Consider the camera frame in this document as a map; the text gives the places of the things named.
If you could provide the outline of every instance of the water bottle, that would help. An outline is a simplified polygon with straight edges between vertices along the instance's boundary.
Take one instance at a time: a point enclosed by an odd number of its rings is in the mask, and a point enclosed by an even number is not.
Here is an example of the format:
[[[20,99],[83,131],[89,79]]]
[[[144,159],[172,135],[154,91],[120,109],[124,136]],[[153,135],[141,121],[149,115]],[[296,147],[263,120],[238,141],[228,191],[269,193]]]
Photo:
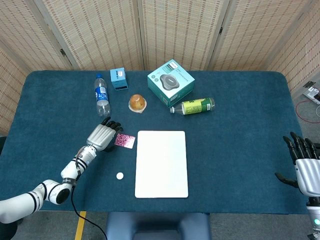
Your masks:
[[[212,97],[196,99],[191,101],[183,101],[176,106],[170,107],[172,114],[196,114],[212,111],[215,108],[215,100]]]
[[[110,115],[110,104],[108,101],[107,84],[98,73],[94,81],[95,98],[96,98],[96,111],[100,117]]]

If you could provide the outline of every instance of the white tablet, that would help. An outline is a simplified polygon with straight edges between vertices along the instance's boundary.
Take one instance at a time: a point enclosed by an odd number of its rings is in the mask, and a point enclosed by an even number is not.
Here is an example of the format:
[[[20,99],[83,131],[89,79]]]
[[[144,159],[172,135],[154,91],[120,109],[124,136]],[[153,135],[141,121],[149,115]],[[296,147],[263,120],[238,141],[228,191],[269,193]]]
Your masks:
[[[136,148],[136,198],[187,198],[184,131],[139,131]]]

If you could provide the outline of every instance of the pink card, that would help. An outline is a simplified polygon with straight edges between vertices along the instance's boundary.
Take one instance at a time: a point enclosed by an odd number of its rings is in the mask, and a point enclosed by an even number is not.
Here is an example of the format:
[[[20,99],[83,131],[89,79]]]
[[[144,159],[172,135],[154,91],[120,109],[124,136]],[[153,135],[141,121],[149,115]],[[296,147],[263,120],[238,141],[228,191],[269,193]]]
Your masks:
[[[136,138],[134,136],[119,133],[116,136],[114,144],[120,147],[132,149],[134,147],[135,140]]]

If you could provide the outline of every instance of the teal box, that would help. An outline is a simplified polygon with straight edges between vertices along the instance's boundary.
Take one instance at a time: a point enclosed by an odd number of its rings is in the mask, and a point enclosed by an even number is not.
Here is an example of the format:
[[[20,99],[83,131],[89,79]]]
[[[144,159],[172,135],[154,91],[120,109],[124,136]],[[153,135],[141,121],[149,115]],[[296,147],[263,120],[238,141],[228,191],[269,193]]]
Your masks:
[[[148,75],[148,88],[169,108],[194,89],[195,79],[175,60]]]
[[[123,90],[128,88],[126,80],[125,68],[116,68],[110,70],[111,83],[115,90]]]

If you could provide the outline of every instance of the table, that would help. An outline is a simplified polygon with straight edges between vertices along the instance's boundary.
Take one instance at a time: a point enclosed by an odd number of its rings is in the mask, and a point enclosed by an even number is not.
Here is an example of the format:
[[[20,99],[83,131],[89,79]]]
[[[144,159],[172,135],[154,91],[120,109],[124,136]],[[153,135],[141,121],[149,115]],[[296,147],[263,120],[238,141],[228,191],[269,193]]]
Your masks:
[[[305,213],[307,199],[277,180],[295,178],[283,135],[301,135],[285,77],[266,71],[191,71],[192,93],[183,100],[215,99],[215,110],[170,114],[147,87],[149,71],[128,71],[128,89],[115,91],[108,71],[34,71],[26,79],[14,121],[0,157],[0,199],[53,179],[102,118],[96,113],[94,80],[108,85],[112,120],[124,133],[185,131],[189,197],[135,198],[136,148],[101,152],[75,189],[78,210],[106,212]],[[131,112],[133,94],[147,101],[142,114]],[[124,178],[117,180],[122,172]],[[72,210],[45,202],[42,210]]]

